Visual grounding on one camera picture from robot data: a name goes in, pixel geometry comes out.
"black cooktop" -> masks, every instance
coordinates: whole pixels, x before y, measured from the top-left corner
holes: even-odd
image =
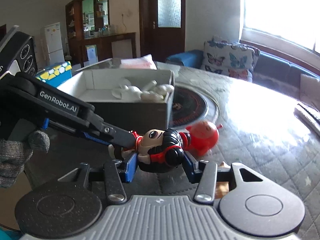
[[[176,87],[174,91],[169,127],[186,126],[207,111],[205,99],[189,89]]]

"glass cabinet door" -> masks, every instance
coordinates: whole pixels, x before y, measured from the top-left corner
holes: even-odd
[[[83,20],[83,32],[84,32],[85,38],[93,36],[93,32],[95,30],[93,2],[94,0],[82,1],[82,20]]]
[[[97,17],[102,18],[103,27],[109,25],[108,14],[108,0],[97,0],[98,10],[96,12]]]

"wooden door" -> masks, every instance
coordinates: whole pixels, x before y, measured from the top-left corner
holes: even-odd
[[[0,26],[0,41],[2,40],[2,38],[4,38],[4,36],[7,34],[7,25],[2,25]]]
[[[185,48],[185,0],[140,0],[141,54],[165,62]]]

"screw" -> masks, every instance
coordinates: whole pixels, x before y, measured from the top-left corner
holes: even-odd
[[[212,200],[212,197],[208,194],[199,194],[195,197],[196,201],[201,203],[207,203]]]
[[[112,160],[112,162],[113,162],[114,164],[120,164],[122,161],[121,161],[121,160]]]
[[[124,201],[124,196],[121,195],[121,194],[111,194],[111,195],[108,196],[108,199],[111,202],[119,203],[119,202]]]

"camera lens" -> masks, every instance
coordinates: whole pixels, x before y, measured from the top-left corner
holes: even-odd
[[[28,71],[28,69],[31,67],[32,63],[33,63],[33,56],[30,55],[27,58],[26,62],[24,63],[24,66],[23,66],[23,69],[24,69],[25,72]]]
[[[30,74],[31,76],[33,76],[34,73],[35,73],[35,69],[34,69],[34,68],[31,68],[31,69],[29,70],[29,74]]]
[[[21,59],[24,59],[28,55],[29,50],[30,50],[30,46],[28,44],[23,47],[20,55]]]

